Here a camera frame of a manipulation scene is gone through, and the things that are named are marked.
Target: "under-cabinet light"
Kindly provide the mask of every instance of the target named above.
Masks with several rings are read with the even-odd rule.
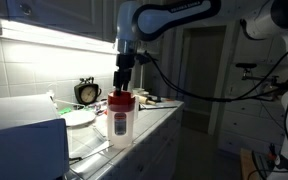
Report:
[[[114,44],[23,23],[3,21],[0,37],[39,44],[117,54]]]

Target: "door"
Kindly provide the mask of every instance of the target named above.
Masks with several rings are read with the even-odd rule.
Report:
[[[194,94],[213,97],[225,37],[225,26],[189,29],[184,33],[184,89]],[[208,132],[212,102],[184,96],[182,125]]]

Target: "white plate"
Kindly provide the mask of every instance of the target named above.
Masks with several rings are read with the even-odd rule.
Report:
[[[66,126],[85,124],[93,121],[95,117],[96,115],[90,111],[72,111],[61,116],[61,118],[65,119]]]

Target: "plastic container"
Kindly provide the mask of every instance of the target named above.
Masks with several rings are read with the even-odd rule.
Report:
[[[114,148],[122,149],[132,144],[135,97],[129,92],[108,95],[107,136]]]

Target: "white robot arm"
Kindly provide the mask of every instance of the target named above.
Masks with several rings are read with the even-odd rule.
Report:
[[[127,90],[138,40],[154,40],[169,28],[193,21],[215,26],[241,18],[246,37],[259,40],[279,35],[285,40],[288,51],[288,0],[188,0],[166,6],[141,6],[135,1],[125,2],[118,15],[116,43],[119,70],[114,74],[117,94]],[[288,93],[282,100],[285,109],[287,97]],[[275,170],[288,170],[288,138],[279,157]],[[288,179],[288,173],[272,173],[269,179]]]

